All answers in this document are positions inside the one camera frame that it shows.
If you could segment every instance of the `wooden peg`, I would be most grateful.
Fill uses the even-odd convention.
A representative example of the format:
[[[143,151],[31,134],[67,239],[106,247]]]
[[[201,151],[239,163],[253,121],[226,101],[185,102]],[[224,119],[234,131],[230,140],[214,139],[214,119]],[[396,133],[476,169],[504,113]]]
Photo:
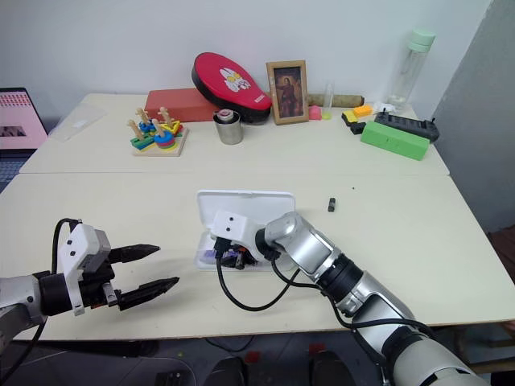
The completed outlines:
[[[152,120],[152,124],[154,125],[155,129],[158,130],[158,135],[161,138],[164,137],[164,130],[163,130],[163,127],[159,124],[159,121],[154,118]]]
[[[158,114],[163,117],[165,123],[171,128],[173,120],[170,118],[170,114],[168,114],[168,109],[166,107],[160,107]]]
[[[141,107],[138,107],[136,109],[136,115],[139,115],[142,119],[142,122],[145,124],[145,125],[149,125],[150,124],[150,119],[148,118],[148,115],[147,115],[147,111],[145,111],[144,109],[142,109]]]
[[[139,139],[140,141],[144,139],[142,132],[139,130],[138,125],[136,125],[136,122],[134,122],[132,119],[129,119],[127,125],[134,131],[134,134],[136,134],[137,139]]]

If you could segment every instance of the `laptop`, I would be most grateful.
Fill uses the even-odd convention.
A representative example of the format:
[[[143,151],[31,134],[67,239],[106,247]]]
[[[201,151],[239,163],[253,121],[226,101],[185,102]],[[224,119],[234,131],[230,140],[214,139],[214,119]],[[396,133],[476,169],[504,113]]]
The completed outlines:
[[[0,88],[0,192],[46,139],[27,90]]]

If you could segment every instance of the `orange block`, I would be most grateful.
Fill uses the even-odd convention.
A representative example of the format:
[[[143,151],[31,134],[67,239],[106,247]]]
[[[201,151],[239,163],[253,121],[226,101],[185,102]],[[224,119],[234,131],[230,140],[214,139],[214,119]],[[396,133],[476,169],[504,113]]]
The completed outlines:
[[[370,105],[363,105],[360,107],[355,107],[352,109],[352,111],[356,117],[361,118],[370,115],[372,113],[372,107],[370,107]]]
[[[219,110],[196,88],[150,91],[145,105],[150,119],[163,119],[158,115],[160,107],[166,107],[170,117],[181,122],[212,121],[212,114]]]

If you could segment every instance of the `clear bottle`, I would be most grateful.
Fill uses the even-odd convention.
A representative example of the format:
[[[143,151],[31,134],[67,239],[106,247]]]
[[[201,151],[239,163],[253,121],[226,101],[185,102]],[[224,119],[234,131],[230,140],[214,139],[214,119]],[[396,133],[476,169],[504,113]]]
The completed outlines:
[[[401,66],[393,81],[392,91],[386,100],[387,103],[394,105],[397,111],[404,109],[435,37],[435,34],[420,29],[415,29],[411,33]]]

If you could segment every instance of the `framed picture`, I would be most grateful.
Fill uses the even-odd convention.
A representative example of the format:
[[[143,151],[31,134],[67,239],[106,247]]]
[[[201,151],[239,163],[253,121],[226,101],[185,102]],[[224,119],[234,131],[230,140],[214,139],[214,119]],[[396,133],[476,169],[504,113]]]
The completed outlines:
[[[275,123],[282,125],[309,121],[306,62],[269,62],[266,70]]]

